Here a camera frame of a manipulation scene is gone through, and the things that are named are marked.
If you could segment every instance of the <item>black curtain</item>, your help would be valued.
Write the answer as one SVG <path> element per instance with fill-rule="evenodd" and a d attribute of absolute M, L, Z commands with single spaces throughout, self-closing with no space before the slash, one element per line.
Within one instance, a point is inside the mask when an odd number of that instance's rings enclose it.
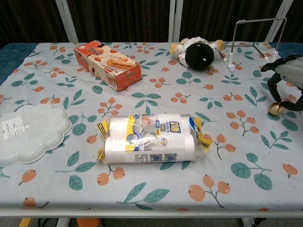
<path fill-rule="evenodd" d="M 8 43 L 68 42 L 54 0 L 1 0 L 0 48 Z"/>
<path fill-rule="evenodd" d="M 68 0 L 80 42 L 167 42 L 170 0 Z"/>
<path fill-rule="evenodd" d="M 231 41 L 239 19 L 276 17 L 282 0 L 184 0 L 180 40 L 200 36 Z M 236 41 L 264 41 L 271 22 L 241 24 Z"/>
<path fill-rule="evenodd" d="M 289 42 L 289 43 L 303 43 L 303 1 L 302 0 L 294 0 L 289 11 L 286 14 L 287 23 L 283 32 L 283 36 L 281 42 Z M 279 36 L 281 34 L 280 27 L 274 41 L 277 42 L 279 40 Z"/>

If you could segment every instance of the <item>barcode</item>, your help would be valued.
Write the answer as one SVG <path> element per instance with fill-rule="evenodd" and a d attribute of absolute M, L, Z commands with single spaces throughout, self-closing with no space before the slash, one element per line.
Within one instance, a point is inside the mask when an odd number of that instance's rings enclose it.
<path fill-rule="evenodd" d="M 164 161 L 168 161 L 168 162 L 171 162 L 171 161 L 176 161 L 177 159 L 177 154 L 174 153 L 174 154 L 164 154 Z"/>
<path fill-rule="evenodd" d="M 135 162 L 148 162 L 148 155 L 145 155 L 145 154 L 134 155 L 134 161 Z"/>
<path fill-rule="evenodd" d="M 156 155 L 150 155 L 150 161 L 151 162 L 162 162 L 162 154 L 156 154 Z"/>

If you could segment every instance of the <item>tablecloth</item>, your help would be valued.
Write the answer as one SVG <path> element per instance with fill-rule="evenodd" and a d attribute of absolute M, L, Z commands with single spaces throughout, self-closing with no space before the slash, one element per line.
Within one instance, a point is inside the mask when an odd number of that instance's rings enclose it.
<path fill-rule="evenodd" d="M 253 48 L 235 49 L 234 73 L 218 54 L 197 72 L 169 54 L 169 43 L 107 43 L 142 67 L 142 80 L 116 92 L 77 63 L 78 45 L 39 44 L 0 87 L 0 115 L 49 103 L 73 123 L 63 143 L 38 161 L 0 168 L 0 209 L 301 211 L 302 113 L 267 112 L 273 72 L 260 72 L 265 62 Z M 267 43 L 255 45 L 273 53 Z M 278 89 L 293 102 L 301 95 L 283 81 Z M 97 163 L 97 123 L 133 113 L 198 116 L 212 147 L 192 162 Z"/>

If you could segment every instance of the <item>white plastic lid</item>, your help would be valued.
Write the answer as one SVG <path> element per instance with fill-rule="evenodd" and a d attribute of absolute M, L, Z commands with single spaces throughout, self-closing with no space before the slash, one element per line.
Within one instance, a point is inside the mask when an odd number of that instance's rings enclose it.
<path fill-rule="evenodd" d="M 25 105 L 0 117 L 0 166 L 36 161 L 57 147 L 71 128 L 67 116 L 62 109 L 41 104 Z"/>

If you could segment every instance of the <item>plastic wrap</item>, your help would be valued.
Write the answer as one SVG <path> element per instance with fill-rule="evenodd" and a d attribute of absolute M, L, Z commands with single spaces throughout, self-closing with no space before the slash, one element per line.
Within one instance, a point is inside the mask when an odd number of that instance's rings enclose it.
<path fill-rule="evenodd" d="M 208 152 L 201 119 L 189 114 L 117 116 L 98 124 L 105 142 L 98 152 L 104 163 L 193 161 Z"/>

